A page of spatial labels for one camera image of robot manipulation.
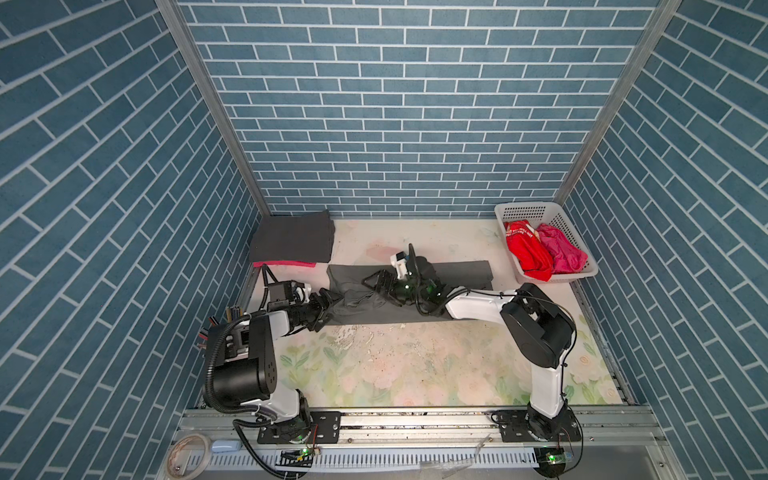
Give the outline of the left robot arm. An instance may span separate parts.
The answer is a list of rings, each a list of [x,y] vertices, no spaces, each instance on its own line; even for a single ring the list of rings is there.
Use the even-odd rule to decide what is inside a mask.
[[[250,412],[269,424],[306,428],[310,423],[306,398],[278,382],[275,342],[303,331],[319,331],[342,299],[325,288],[313,292],[302,282],[267,283],[257,311],[209,330],[205,402],[220,413]]]

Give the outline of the white plastic laundry basket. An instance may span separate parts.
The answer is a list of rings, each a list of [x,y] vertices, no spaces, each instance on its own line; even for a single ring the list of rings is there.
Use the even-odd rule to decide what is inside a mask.
[[[597,275],[596,261],[558,204],[505,203],[494,213],[519,283],[570,283]]]

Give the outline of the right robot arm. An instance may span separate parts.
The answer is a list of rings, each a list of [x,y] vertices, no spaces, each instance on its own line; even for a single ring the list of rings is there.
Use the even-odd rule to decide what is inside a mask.
[[[492,292],[442,282],[432,264],[411,252],[391,258],[392,267],[361,281],[398,306],[413,306],[422,316],[447,313],[457,320],[503,325],[531,364],[532,390],[526,421],[530,433],[550,440],[571,422],[564,387],[567,357],[578,332],[572,317],[537,285]]]

